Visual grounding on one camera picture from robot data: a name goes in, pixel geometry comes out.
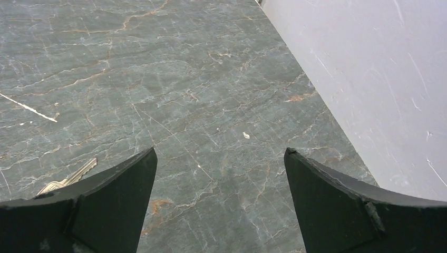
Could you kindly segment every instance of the silver key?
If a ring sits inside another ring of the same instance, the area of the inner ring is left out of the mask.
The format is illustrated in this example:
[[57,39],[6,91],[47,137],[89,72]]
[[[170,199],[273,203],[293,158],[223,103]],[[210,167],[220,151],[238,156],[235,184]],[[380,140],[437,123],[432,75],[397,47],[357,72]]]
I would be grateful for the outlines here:
[[89,172],[91,169],[93,169],[96,165],[98,164],[98,161],[95,158],[90,159],[86,164],[84,164],[84,166],[82,166],[80,169],[78,169],[74,174],[72,174],[71,176],[69,176],[68,178],[57,182],[57,181],[53,181],[50,182],[49,184],[47,184],[37,195],[49,192],[49,191],[53,191],[65,186],[69,186],[73,183],[78,182],[81,177],[83,175],[85,175],[87,172]]

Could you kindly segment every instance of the marble surface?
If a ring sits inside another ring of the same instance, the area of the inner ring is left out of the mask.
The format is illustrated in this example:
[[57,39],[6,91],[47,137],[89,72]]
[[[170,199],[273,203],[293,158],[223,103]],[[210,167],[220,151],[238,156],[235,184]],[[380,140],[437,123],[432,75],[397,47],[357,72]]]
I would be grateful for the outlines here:
[[138,252],[304,252],[286,147],[375,183],[253,0],[1,1],[0,94],[0,201],[155,147]]

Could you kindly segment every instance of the black robotic claw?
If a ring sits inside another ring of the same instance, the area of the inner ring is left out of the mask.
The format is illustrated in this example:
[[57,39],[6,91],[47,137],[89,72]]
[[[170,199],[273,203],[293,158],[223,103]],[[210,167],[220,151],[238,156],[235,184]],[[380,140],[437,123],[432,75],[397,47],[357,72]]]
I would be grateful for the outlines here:
[[447,252],[447,202],[372,186],[290,148],[284,163],[307,253]]
[[136,252],[156,169],[149,149],[34,199],[0,202],[0,251]]

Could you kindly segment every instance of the dark gray stone surface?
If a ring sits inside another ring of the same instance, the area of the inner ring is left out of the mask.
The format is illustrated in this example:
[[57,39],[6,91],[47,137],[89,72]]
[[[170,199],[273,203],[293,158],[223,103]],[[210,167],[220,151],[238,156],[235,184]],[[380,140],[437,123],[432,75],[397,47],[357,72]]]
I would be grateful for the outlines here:
[[139,252],[301,252],[286,147],[374,183],[253,0],[1,1],[0,94],[0,201],[155,146]]

